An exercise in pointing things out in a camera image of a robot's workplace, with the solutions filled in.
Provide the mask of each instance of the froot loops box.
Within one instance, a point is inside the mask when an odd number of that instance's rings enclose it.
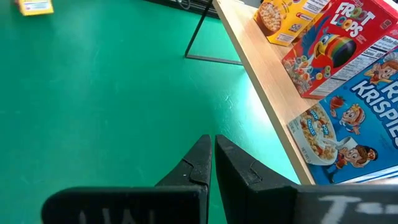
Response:
[[[282,59],[302,97],[322,99],[398,45],[392,0],[340,0]]]

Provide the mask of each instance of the wooden shelf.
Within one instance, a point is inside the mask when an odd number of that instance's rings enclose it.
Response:
[[[269,119],[302,184],[314,184],[302,155],[287,128],[317,100],[303,99],[280,62],[291,49],[270,44],[253,19],[256,8],[234,0],[213,5],[231,38]]]

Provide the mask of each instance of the blue cereal box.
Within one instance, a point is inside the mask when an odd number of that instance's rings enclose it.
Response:
[[[398,175],[398,49],[289,123],[316,184]]]

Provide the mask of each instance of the yellow box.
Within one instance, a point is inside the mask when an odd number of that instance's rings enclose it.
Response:
[[[18,5],[24,16],[54,13],[51,0],[18,0]]]
[[[264,0],[254,20],[273,44],[288,46],[330,0]]]

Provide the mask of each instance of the cereal box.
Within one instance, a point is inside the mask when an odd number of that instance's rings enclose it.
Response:
[[[330,9],[331,5],[336,1],[339,1],[339,0],[330,0],[330,2],[328,4],[326,4],[326,6],[318,13],[318,15],[315,16],[315,18],[313,18],[311,20],[311,22],[299,33],[298,36],[296,36],[296,38],[292,41],[292,43],[298,42],[315,25],[315,23],[324,15],[324,13]]]
[[[398,49],[289,123],[316,184],[398,175]]]
[[[16,0],[24,16],[54,13],[51,0]]]
[[[254,20],[273,44],[288,46],[329,0],[264,0]]]
[[[302,97],[321,99],[398,45],[392,0],[340,0],[282,59]]]

